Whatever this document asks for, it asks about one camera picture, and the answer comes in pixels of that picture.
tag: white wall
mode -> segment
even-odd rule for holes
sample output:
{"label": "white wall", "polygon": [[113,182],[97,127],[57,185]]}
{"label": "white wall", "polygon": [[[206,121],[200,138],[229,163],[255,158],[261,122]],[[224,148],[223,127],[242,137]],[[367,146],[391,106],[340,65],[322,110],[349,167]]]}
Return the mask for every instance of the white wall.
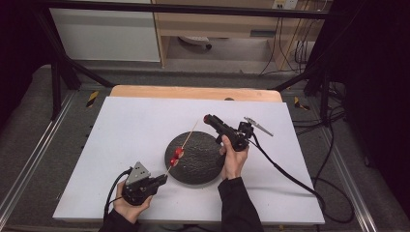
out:
{"label": "white wall", "polygon": [[[150,0],[102,1],[150,3]],[[64,48],[73,59],[160,61],[152,13],[50,10]]]}

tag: floor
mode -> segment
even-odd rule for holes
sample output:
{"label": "floor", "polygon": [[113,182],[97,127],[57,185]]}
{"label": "floor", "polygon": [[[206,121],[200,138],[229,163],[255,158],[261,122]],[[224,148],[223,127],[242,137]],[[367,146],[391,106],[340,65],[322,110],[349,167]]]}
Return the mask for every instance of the floor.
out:
{"label": "floor", "polygon": [[[145,63],[115,63],[115,62],[84,62],[87,67],[95,70],[106,79],[123,84],[143,85],[176,85],[176,86],[207,86],[266,89],[296,75],[298,63],[289,60],[294,72],[276,72],[274,63],[267,66],[270,52],[263,40],[233,40],[211,39],[213,48],[186,44],[177,38],[171,40],[167,66]],[[18,202],[11,207],[13,212],[7,216],[4,231],[97,231],[99,223],[64,223],[52,219],[52,213],[58,204],[58,195],[64,191],[65,185],[75,167],[75,162],[81,154],[81,146],[87,140],[104,96],[109,89],[97,85],[94,81],[81,75],[83,87],[80,91],[65,93],[73,94],[73,104],[59,125],[58,131],[51,135],[50,143],[45,147],[41,160],[37,160],[36,170],[28,177],[24,191]],[[31,159],[33,150],[42,139],[43,133],[50,123],[51,91],[49,86],[49,70],[38,70],[21,106],[15,110],[8,125],[0,134],[0,162],[10,163],[2,167],[5,175],[0,178],[0,198],[8,197],[15,180],[24,165]],[[288,103],[292,120],[317,119],[314,105],[318,98],[307,98],[303,94],[305,82],[301,81],[292,88],[283,91],[282,97]],[[91,108],[84,107],[92,91],[99,90],[100,96]],[[295,107],[295,97],[300,99],[303,107]],[[389,189],[376,169],[364,166],[363,156],[355,136],[349,129],[348,122],[339,120],[334,124],[337,150],[346,162],[354,182],[364,199],[366,208],[371,214],[377,231],[410,231],[409,219],[392,197]],[[314,176],[329,150],[326,142],[327,129],[316,129],[298,136],[310,175]],[[335,164],[330,159],[323,171],[322,177],[343,189]],[[348,217],[349,206],[337,191],[326,186],[318,186],[318,191],[324,192],[327,199],[329,214],[339,218]],[[321,226],[322,231],[366,231],[355,218],[347,224],[336,223],[326,219]],[[219,231],[218,226],[203,225],[208,231]],[[146,224],[141,231],[177,230],[182,225]],[[266,231],[315,231],[311,226],[267,226]],[[201,228],[190,228],[184,231],[207,231]]]}

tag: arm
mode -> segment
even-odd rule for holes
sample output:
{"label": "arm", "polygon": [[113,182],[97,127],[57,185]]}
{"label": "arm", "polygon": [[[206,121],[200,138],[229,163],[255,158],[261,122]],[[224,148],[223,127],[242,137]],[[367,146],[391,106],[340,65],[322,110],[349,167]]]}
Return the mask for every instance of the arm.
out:
{"label": "arm", "polygon": [[[124,182],[117,185],[116,198],[121,197]],[[132,206],[123,198],[114,201],[114,209],[104,220],[99,232],[132,232],[138,231],[139,215],[150,207],[152,196],[148,197],[140,206]]]}
{"label": "arm", "polygon": [[241,178],[242,167],[248,157],[249,148],[243,152],[235,152],[225,135],[222,137],[222,143],[220,153],[226,153],[226,160],[221,171],[223,181],[218,186],[222,200],[221,231],[263,232],[259,215]]}

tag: black metal frame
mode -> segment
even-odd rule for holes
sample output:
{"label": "black metal frame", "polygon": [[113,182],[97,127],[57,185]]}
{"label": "black metal frame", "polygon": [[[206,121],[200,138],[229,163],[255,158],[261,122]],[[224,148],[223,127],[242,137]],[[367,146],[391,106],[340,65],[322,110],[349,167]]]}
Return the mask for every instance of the black metal frame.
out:
{"label": "black metal frame", "polygon": [[[211,7],[211,6],[188,6],[188,5],[164,5],[164,4],[139,4],[139,3],[113,3],[113,2],[88,2],[88,1],[60,1],[60,0],[34,0],[29,6],[36,22],[41,26],[46,35],[46,47],[51,47],[49,51],[53,62],[53,116],[54,119],[61,110],[60,96],[60,75],[65,80],[69,89],[78,89],[81,83],[73,70],[84,73],[88,77],[96,80],[105,87],[113,87],[115,84],[103,79],[97,74],[87,70],[83,66],[72,60],[65,52],[64,47],[57,35],[51,29],[49,21],[44,16],[44,10],[55,9],[77,9],[94,11],[120,11],[120,12],[151,12],[151,13],[174,13],[174,14],[201,14],[201,15],[242,15],[242,16],[262,16],[262,17],[287,17],[287,18],[310,18],[341,20],[349,16],[347,13],[334,12],[304,12],[285,11],[275,9],[250,9],[233,7]],[[319,71],[318,66],[296,76],[295,78],[275,87],[271,90],[282,91],[302,79],[308,79],[312,73]]]}

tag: person's left hand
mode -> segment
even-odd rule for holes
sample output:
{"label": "person's left hand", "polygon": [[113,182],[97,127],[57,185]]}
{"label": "person's left hand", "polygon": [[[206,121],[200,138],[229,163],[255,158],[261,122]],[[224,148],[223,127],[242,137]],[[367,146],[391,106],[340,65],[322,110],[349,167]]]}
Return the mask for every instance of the person's left hand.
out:
{"label": "person's left hand", "polygon": [[[121,197],[125,181],[118,183],[117,194],[115,198]],[[120,198],[114,201],[114,209],[118,214],[123,216],[127,221],[135,224],[138,220],[139,215],[146,209],[150,207],[151,199],[153,196],[149,196],[142,205],[133,206],[129,204],[124,198]]]}

